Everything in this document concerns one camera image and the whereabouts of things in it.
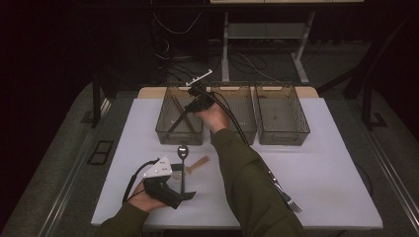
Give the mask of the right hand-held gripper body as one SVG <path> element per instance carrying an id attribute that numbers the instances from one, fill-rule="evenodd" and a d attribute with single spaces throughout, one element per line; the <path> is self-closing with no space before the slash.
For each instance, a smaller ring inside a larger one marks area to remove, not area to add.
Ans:
<path id="1" fill-rule="evenodd" d="M 211 69 L 205 74 L 185 83 L 185 86 L 188 87 L 188 93 L 194 97 L 194 100 L 189 105 L 193 105 L 193 110 L 197 110 L 198 112 L 207 110 L 214 103 L 213 98 L 207 92 L 207 87 L 201 82 L 202 79 L 210 74 L 212 74 Z"/>

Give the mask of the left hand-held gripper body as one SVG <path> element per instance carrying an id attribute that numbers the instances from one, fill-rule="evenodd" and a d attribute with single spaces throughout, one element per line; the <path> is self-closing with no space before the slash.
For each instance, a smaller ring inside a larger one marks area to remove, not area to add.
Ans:
<path id="1" fill-rule="evenodd" d="M 173 170 L 167 156 L 159 158 L 143 175 L 145 192 L 167 206 L 177 209 L 182 201 L 180 194 L 173 191 L 167 182 L 172 177 Z"/>

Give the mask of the metal spoon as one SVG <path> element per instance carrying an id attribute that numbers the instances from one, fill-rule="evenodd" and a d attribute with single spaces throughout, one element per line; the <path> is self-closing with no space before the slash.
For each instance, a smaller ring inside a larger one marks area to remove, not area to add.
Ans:
<path id="1" fill-rule="evenodd" d="M 186 145 L 180 145 L 177 149 L 177 153 L 182 160 L 181 194 L 183 194 L 185 192 L 185 160 L 189 155 L 189 148 Z"/>

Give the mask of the wooden spoon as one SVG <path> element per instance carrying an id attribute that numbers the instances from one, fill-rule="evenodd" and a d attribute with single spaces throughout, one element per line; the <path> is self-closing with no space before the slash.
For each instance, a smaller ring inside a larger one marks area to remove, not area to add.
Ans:
<path id="1" fill-rule="evenodd" d="M 191 166 L 185 166 L 185 174 L 191 174 L 194 170 L 203 166 L 209 160 L 210 160 L 210 158 L 208 156 L 204 156 L 201 159 L 199 159 L 198 161 L 196 161 L 194 164 L 192 164 Z M 172 171 L 172 177 L 175 180 L 180 180 L 182 178 L 182 171 Z"/>

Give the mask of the smoky transparent plastic bin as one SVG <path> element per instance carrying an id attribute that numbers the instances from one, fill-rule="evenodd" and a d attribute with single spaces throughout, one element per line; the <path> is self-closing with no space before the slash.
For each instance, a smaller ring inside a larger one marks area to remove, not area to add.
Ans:
<path id="1" fill-rule="evenodd" d="M 301 146 L 305 142 L 310 127 L 293 85 L 259 82 L 253 101 L 260 144 Z"/>
<path id="2" fill-rule="evenodd" d="M 204 126 L 185 107 L 194 100 L 186 87 L 170 86 L 166 89 L 155 131 L 161 144 L 202 145 Z"/>
<path id="3" fill-rule="evenodd" d="M 252 145 L 257 126 L 250 86 L 234 82 L 219 82 L 213 83 L 210 90 L 234 116 L 235 121 L 230 122 L 229 128 L 235 132 L 239 139 L 245 138 Z"/>

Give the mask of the wooden-handled fork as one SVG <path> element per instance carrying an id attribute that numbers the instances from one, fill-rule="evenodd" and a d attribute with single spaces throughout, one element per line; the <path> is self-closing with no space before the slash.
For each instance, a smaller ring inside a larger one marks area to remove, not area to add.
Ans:
<path id="1" fill-rule="evenodd" d="M 268 175 L 277 189 L 277 191 L 280 193 L 282 198 L 284 199 L 286 205 L 290 210 L 296 213 L 301 213 L 302 209 L 294 202 L 294 200 L 284 191 L 284 189 L 281 187 L 280 183 L 278 182 L 277 178 L 274 176 L 274 174 L 271 171 L 268 171 Z"/>

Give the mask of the person's left hand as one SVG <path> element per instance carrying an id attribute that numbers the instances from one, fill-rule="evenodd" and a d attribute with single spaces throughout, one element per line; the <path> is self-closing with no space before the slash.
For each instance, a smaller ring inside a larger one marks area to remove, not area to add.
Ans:
<path id="1" fill-rule="evenodd" d="M 145 192 L 143 182 L 140 182 L 136 186 L 131 196 L 127 199 L 127 202 L 145 212 L 150 212 L 156 208 L 165 206 L 165 203 L 149 196 Z"/>

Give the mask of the person's right hand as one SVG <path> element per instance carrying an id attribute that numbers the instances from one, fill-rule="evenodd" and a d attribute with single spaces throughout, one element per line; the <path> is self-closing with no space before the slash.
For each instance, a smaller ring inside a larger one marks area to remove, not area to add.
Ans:
<path id="1" fill-rule="evenodd" d="M 195 116 L 200 118 L 212 133 L 229 127 L 229 117 L 218 104 L 213 104 L 207 110 L 195 113 Z"/>

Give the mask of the black metal stand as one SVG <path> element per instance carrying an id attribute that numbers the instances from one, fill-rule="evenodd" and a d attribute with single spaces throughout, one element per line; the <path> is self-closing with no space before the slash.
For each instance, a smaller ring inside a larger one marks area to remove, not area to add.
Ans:
<path id="1" fill-rule="evenodd" d="M 380 113 L 372 112 L 373 104 L 373 88 L 372 79 L 368 79 L 364 86 L 363 105 L 362 105 L 362 121 L 368 130 L 373 131 L 375 127 L 387 127 L 387 123 Z"/>

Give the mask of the white metal desk frame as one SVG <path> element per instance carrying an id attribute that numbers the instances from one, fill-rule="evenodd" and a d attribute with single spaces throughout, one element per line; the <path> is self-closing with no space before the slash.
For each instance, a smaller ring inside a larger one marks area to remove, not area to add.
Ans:
<path id="1" fill-rule="evenodd" d="M 230 40 L 298 40 L 298 48 L 291 53 L 293 66 L 301 84 L 308 85 L 301 57 L 308 41 L 315 12 L 309 12 L 304 22 L 291 23 L 235 23 L 231 22 L 229 13 L 224 13 L 221 78 L 229 80 L 228 46 Z"/>

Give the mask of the metal floor rail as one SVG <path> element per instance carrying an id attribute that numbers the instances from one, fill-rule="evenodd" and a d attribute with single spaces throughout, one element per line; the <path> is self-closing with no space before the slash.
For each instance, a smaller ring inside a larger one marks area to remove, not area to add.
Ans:
<path id="1" fill-rule="evenodd" d="M 82 166 L 87 162 L 91 146 L 94 144 L 102 125 L 103 123 L 99 120 L 93 128 L 88 130 L 70 173 L 67 175 L 64 184 L 61 186 L 61 189 L 52 204 L 52 208 L 42 225 L 38 237 L 53 237 L 53 233 L 55 232 L 60 218 L 67 207 L 68 201 L 73 194 Z"/>
<path id="2" fill-rule="evenodd" d="M 419 232 L 419 143 L 403 130 L 375 130 L 364 133 L 409 221 Z"/>

